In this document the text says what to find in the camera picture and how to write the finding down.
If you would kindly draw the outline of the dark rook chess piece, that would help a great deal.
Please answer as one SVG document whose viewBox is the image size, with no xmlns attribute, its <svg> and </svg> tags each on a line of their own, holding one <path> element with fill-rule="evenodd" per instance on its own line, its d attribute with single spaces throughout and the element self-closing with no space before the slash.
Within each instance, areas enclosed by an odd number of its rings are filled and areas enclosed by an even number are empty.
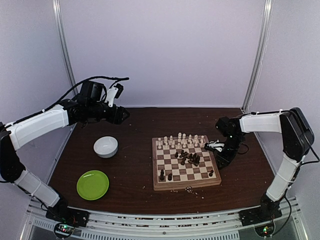
<svg viewBox="0 0 320 240">
<path fill-rule="evenodd" d="M 165 182 L 165 181 L 166 181 L 166 176 L 165 176 L 165 170 L 164 170 L 164 169 L 162 169 L 162 170 L 160 171 L 159 180 L 160 180 L 161 182 Z"/>
</svg>

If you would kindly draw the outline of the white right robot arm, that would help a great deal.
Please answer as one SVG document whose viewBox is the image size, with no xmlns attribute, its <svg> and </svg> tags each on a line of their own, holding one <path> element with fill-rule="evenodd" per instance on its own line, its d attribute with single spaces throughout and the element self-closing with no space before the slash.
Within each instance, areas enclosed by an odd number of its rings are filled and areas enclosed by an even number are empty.
<svg viewBox="0 0 320 240">
<path fill-rule="evenodd" d="M 268 220 L 279 208 L 280 201 L 294 183 L 301 166 L 305 165 L 306 155 L 313 150 L 315 135 L 305 115 L 299 107 L 252 112 L 233 118 L 221 117 L 215 127 L 225 137 L 225 141 L 211 141 L 205 144 L 205 148 L 215 153 L 219 169 L 227 167 L 234 160 L 240 145 L 245 141 L 246 134 L 258 132 L 281 134 L 282 162 L 256 210 L 259 220 Z"/>
</svg>

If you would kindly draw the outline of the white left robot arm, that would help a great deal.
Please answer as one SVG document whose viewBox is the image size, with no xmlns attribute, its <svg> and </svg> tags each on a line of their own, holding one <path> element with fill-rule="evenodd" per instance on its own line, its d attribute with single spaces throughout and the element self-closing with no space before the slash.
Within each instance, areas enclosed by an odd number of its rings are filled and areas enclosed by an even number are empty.
<svg viewBox="0 0 320 240">
<path fill-rule="evenodd" d="M 123 92 L 122 81 L 128 77 L 102 76 L 103 80 L 113 81 L 111 86 L 96 82 L 98 76 L 92 76 L 75 84 L 80 92 L 72 99 L 68 93 L 62 95 L 49 107 L 29 116 L 0 125 L 0 176 L 2 183 L 16 185 L 31 196 L 40 200 L 61 222 L 72 218 L 67 200 L 39 177 L 31 173 L 20 161 L 17 150 L 27 143 L 49 132 L 77 123 L 83 125 L 105 120 L 119 125 L 130 113 L 114 101 Z"/>
</svg>

